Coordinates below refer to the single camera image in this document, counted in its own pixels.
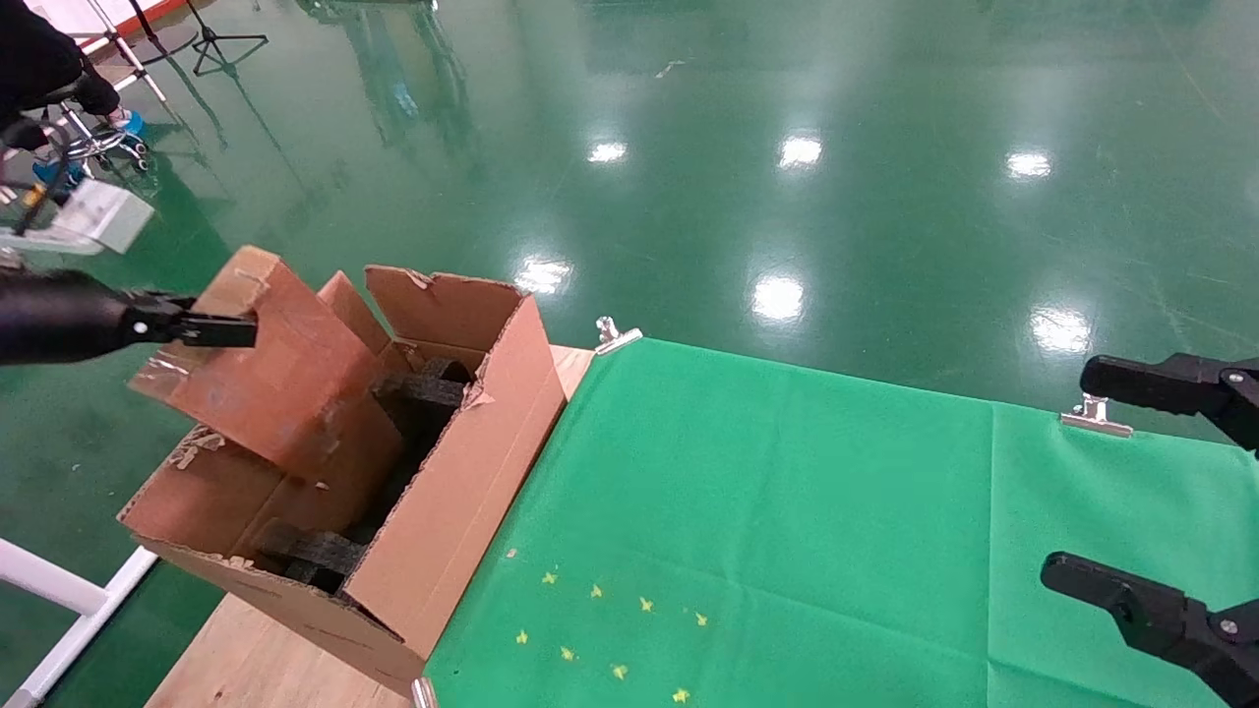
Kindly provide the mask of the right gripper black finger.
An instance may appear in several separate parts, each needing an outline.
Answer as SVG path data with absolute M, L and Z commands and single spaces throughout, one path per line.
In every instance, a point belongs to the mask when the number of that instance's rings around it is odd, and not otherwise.
M 1124 644 L 1177 665 L 1229 707 L 1258 705 L 1258 601 L 1212 611 L 1183 591 L 1070 553 L 1051 553 L 1042 585 L 1105 610 Z
M 1240 448 L 1258 451 L 1258 359 L 1217 360 L 1176 353 L 1156 364 L 1092 357 L 1080 389 L 1128 406 L 1201 416 Z

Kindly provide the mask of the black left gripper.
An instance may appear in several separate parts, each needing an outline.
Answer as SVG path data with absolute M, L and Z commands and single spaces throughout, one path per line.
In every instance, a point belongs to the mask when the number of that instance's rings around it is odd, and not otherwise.
M 133 341 L 253 348 L 258 324 L 195 311 L 179 294 L 125 294 L 81 270 L 10 273 L 1 282 L 1 367 L 94 359 Z

